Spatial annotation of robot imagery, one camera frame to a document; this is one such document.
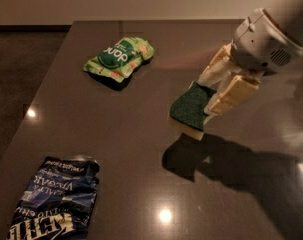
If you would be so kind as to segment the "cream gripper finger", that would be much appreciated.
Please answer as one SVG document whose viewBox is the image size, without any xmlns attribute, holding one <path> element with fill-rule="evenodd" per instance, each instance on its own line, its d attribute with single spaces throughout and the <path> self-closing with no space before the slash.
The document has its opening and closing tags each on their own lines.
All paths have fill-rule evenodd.
<svg viewBox="0 0 303 240">
<path fill-rule="evenodd" d="M 230 44 L 224 45 L 200 74 L 197 83 L 209 88 L 226 88 L 233 77 L 242 72 L 231 55 Z"/>
<path fill-rule="evenodd" d="M 204 113 L 210 116 L 222 115 L 251 97 L 258 91 L 260 81 L 230 71 L 204 73 L 203 85 L 212 87 L 214 84 L 218 84 L 216 93 L 204 108 Z"/>
</svg>

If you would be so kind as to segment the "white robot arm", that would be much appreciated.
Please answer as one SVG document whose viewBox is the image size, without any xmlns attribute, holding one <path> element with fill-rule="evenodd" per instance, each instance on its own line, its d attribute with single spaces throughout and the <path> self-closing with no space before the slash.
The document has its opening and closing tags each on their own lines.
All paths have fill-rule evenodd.
<svg viewBox="0 0 303 240">
<path fill-rule="evenodd" d="M 204 113 L 222 115 L 252 96 L 266 73 L 280 73 L 303 55 L 303 0 L 274 0 L 236 29 L 197 83 L 215 88 Z"/>
</svg>

